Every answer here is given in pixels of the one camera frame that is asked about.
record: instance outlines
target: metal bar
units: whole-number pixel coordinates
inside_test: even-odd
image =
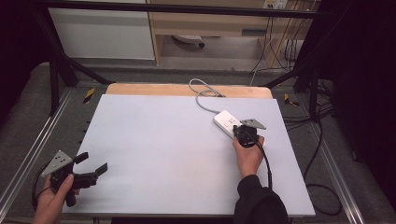
[[[318,69],[314,68],[311,75],[311,91],[309,92],[309,116],[314,122],[317,122],[317,100],[318,100]]]
[[[8,184],[6,190],[3,192],[3,195],[0,198],[0,223],[6,217],[8,209],[11,207],[15,198],[17,197],[17,194],[20,191],[23,183],[25,182],[26,177],[29,175],[29,172],[35,165],[35,161],[40,155],[41,150],[49,139],[53,128],[57,124],[62,113],[64,112],[64,109],[66,108],[73,89],[74,88],[66,88],[66,91],[61,98],[59,109],[52,117],[47,120],[37,139],[27,153],[25,159],[21,163],[18,171],[12,177],[11,182]]]
[[[58,68],[55,60],[49,62],[49,75],[50,75],[50,92],[51,104],[49,115],[52,116],[59,106],[59,83],[58,83]]]
[[[111,10],[111,11],[144,11],[144,12],[172,12],[193,14],[215,14],[232,16],[252,17],[281,17],[301,19],[329,19],[333,16],[329,12],[278,10],[245,7],[205,7],[205,6],[182,6],[162,4],[136,4],[136,3],[109,3],[87,1],[54,1],[37,0],[36,4],[42,7]]]
[[[298,67],[295,67],[293,70],[289,71],[287,74],[278,77],[266,84],[259,85],[259,87],[266,87],[268,89],[272,89],[273,87],[279,85],[280,83],[288,80],[291,77],[297,77],[303,72],[306,68],[306,64],[300,64]]]
[[[49,44],[50,57],[56,61],[56,65],[58,67],[57,70],[59,72],[59,75],[63,78],[64,84],[66,86],[76,86],[78,83],[78,79],[71,67],[65,63],[62,57],[62,53],[64,52],[64,50],[60,46],[60,43],[58,43],[58,41],[54,37],[54,34],[49,28],[49,25],[47,24],[41,11],[38,10],[38,8],[31,7],[28,8],[26,12],[30,13],[32,20],[35,21],[35,23],[33,23],[33,26],[38,26],[41,29],[43,35],[46,37]]]
[[[301,96],[301,94],[297,94],[297,97],[299,99],[300,105],[303,107],[305,114],[309,115],[308,103],[305,97]],[[310,125],[316,139],[319,140],[320,130],[318,124],[311,122]],[[322,156],[322,159],[326,165],[330,178],[332,179],[332,183],[334,184],[335,190],[337,191],[338,197],[344,206],[344,210],[349,222],[353,224],[363,224],[364,220],[361,215],[361,211],[356,205],[349,187],[347,186],[347,182],[338,168],[338,165],[335,162],[329,146],[327,145],[324,138],[322,139],[322,144],[320,147],[320,155]]]
[[[76,61],[74,61],[73,59],[69,58],[67,55],[64,54],[64,60],[67,61],[70,65],[72,65],[74,68],[76,68],[77,70],[79,70],[80,72],[84,73],[85,75],[87,75],[88,77],[91,77],[95,80],[97,80],[98,82],[102,83],[102,84],[111,84],[111,83],[115,83],[115,81],[110,81],[107,80],[103,77],[100,77],[99,75],[96,75],[93,71],[91,71],[90,69],[86,68],[85,66],[83,66],[80,63],[77,63]]]

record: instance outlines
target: white board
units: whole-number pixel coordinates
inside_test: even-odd
[[[256,119],[274,191],[290,217],[315,214],[276,100],[201,97],[202,105]],[[232,215],[240,174],[232,139],[188,96],[103,95],[79,153],[75,173],[108,171],[83,189],[65,213],[97,216]],[[265,161],[258,176],[267,186]]]

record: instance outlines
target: metal rail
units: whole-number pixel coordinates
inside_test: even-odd
[[[66,105],[70,99],[73,88],[67,88],[64,92],[61,103],[58,110],[55,114],[48,118],[46,124],[38,135],[37,139],[33,143],[29,152],[27,153],[25,159],[21,163],[20,168],[12,177],[11,182],[8,184],[6,190],[3,192],[3,195],[0,198],[0,223],[2,223],[3,219],[6,217],[6,214],[17,197],[18,192],[20,191],[23,183],[25,182],[27,176],[35,165],[35,161],[40,155],[41,150],[49,139],[52,130],[57,124],[59,118],[61,117]]]
[[[308,102],[305,97],[300,94],[297,95],[301,106],[306,115],[309,115]],[[317,123],[311,122],[311,129],[315,135],[315,138],[319,140],[320,130]],[[345,181],[340,169],[338,168],[337,163],[335,162],[332,153],[326,143],[326,140],[322,139],[322,144],[320,147],[320,154],[322,159],[326,165],[326,168],[329,172],[330,178],[332,179],[332,183],[334,184],[335,190],[337,191],[338,197],[342,205],[344,206],[344,210],[346,212],[346,216],[349,219],[349,222],[352,224],[363,224],[363,216],[361,215],[361,211],[359,207],[356,205],[355,200],[353,199],[352,193],[347,186],[347,182]]]

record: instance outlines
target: hand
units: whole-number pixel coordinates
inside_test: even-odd
[[[35,218],[33,219],[34,224],[60,223],[62,208],[64,207],[64,198],[72,187],[73,181],[73,175],[69,175],[59,187],[58,192],[54,194],[53,189],[50,188],[50,176],[47,177],[43,188],[44,191],[41,193],[38,200]]]
[[[259,135],[259,142],[264,143],[264,137]],[[235,148],[238,159],[238,168],[241,177],[257,174],[260,164],[262,163],[262,152],[257,146],[245,148],[242,147],[236,137],[233,139],[233,148]]]

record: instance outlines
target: black sleeve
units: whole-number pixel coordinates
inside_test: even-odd
[[[248,175],[239,182],[239,200],[233,216],[234,224],[288,224],[288,213],[279,196],[263,188],[256,175]]]

